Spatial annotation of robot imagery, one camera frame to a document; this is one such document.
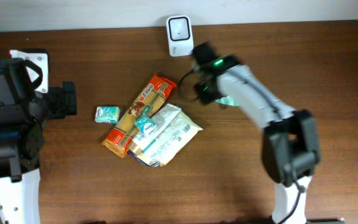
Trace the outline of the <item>small teal tissue pack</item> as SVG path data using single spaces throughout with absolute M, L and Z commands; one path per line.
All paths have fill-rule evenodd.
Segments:
M 135 126 L 145 137 L 151 136 L 156 128 L 155 122 L 148 116 L 142 116 L 138 118 L 135 122 Z

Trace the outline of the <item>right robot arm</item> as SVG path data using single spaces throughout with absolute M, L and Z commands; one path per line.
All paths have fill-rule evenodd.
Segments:
M 270 223 L 306 223 L 306 194 L 321 160 L 313 115 L 279 100 L 235 55 L 220 57 L 205 42 L 191 56 L 200 102 L 230 96 L 262 132 L 261 160 L 275 190 Z

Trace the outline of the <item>cream noodle packet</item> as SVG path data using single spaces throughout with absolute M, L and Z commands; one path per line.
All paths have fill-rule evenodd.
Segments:
M 180 111 L 147 147 L 130 149 L 128 153 L 145 166 L 165 166 L 202 130 L 201 126 L 194 123 L 183 111 Z

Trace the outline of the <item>orange spaghetti packet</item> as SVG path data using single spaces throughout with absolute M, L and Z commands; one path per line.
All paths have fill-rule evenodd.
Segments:
M 102 145 L 119 157 L 124 157 L 128 151 L 128 145 L 139 132 L 139 129 L 135 126 L 137 119 L 142 116 L 153 116 L 176 87 L 176 83 L 167 78 L 159 77 L 155 73 L 104 139 Z

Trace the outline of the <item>white label packet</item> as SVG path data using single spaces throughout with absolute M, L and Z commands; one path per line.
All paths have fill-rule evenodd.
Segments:
M 139 131 L 128 145 L 128 149 L 135 155 L 142 151 L 172 122 L 181 111 L 181 108 L 167 103 L 162 109 L 152 117 L 141 116 L 136 122 L 135 127 Z

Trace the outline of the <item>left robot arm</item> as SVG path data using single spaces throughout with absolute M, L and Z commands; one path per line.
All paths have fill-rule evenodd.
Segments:
M 0 223 L 40 223 L 40 150 L 48 121 L 77 114 L 73 82 L 48 85 L 45 49 L 0 60 Z

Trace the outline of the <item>teal flushable wipes pack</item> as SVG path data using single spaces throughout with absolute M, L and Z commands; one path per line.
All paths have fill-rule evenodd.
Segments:
M 238 102 L 236 102 L 230 96 L 224 96 L 220 99 L 215 100 L 215 102 L 219 105 L 221 109 L 226 109 L 230 106 L 239 106 Z

